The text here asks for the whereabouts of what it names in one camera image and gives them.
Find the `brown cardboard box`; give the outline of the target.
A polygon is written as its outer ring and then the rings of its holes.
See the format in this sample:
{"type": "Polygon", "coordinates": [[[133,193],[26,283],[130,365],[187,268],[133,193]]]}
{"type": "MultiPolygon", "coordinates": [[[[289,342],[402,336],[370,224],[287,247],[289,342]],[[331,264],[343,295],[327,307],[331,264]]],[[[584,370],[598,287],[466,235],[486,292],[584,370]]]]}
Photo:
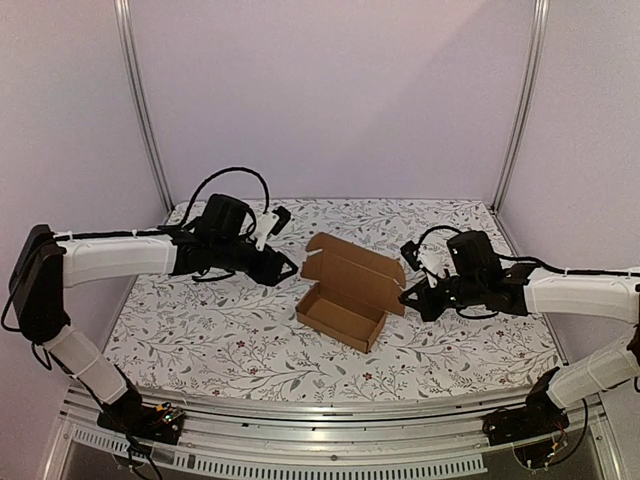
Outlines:
{"type": "Polygon", "coordinates": [[[296,305],[297,320],[357,351],[369,353],[387,316],[402,317],[406,288],[399,261],[334,237],[314,235],[301,277],[313,282],[296,305]]]}

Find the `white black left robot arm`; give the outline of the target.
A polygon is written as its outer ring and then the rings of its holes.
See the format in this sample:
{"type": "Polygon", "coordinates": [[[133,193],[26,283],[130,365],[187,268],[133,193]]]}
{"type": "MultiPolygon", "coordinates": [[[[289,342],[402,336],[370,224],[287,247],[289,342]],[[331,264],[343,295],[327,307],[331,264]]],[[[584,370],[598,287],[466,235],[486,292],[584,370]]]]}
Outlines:
{"type": "Polygon", "coordinates": [[[256,215],[236,198],[214,194],[201,215],[151,230],[55,233],[34,226],[11,273],[2,310],[14,313],[9,332],[21,334],[85,385],[105,413],[128,434],[148,426],[149,408],[136,387],[84,334],[71,324],[64,292],[78,285],[140,275],[189,275],[213,281],[243,273],[253,282],[276,286],[298,268],[268,245],[290,221],[279,206],[256,215]]]}

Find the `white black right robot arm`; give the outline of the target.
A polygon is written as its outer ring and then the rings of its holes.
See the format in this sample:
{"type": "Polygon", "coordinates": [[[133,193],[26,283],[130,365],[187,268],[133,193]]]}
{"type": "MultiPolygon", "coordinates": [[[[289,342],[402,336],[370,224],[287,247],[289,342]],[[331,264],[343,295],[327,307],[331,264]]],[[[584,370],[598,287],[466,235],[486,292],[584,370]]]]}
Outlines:
{"type": "MultiPolygon", "coordinates": [[[[489,313],[515,316],[573,314],[609,318],[639,325],[639,271],[561,269],[534,257],[497,253],[486,232],[455,231],[446,245],[454,265],[448,272],[440,260],[408,241],[401,255],[424,277],[399,297],[425,322],[445,311],[462,312],[481,306],[489,313]]],[[[545,373],[526,397],[517,427],[537,436],[556,413],[599,391],[609,390],[639,375],[639,336],[633,334],[588,357],[545,373]]]]}

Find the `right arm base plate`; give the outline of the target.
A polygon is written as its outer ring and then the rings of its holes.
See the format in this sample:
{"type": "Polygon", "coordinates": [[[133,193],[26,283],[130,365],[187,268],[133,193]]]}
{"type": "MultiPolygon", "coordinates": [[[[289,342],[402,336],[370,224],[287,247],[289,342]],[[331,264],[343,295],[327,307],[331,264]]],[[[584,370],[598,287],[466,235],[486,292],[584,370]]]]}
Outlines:
{"type": "Polygon", "coordinates": [[[483,417],[482,431],[491,446],[560,434],[559,440],[547,438],[515,449],[516,459],[528,469],[546,468],[552,463],[569,426],[565,410],[557,407],[547,396],[550,381],[559,370],[555,367],[543,374],[526,396],[522,407],[501,407],[483,417]]]}

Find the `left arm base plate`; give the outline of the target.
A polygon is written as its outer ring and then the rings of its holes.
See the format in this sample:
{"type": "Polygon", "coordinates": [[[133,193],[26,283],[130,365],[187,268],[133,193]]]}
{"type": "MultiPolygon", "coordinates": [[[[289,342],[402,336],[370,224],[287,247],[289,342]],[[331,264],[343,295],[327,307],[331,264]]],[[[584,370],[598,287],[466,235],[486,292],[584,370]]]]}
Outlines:
{"type": "Polygon", "coordinates": [[[97,425],[101,428],[154,442],[176,445],[186,412],[164,402],[146,406],[140,396],[123,396],[113,404],[103,404],[97,425]]]}

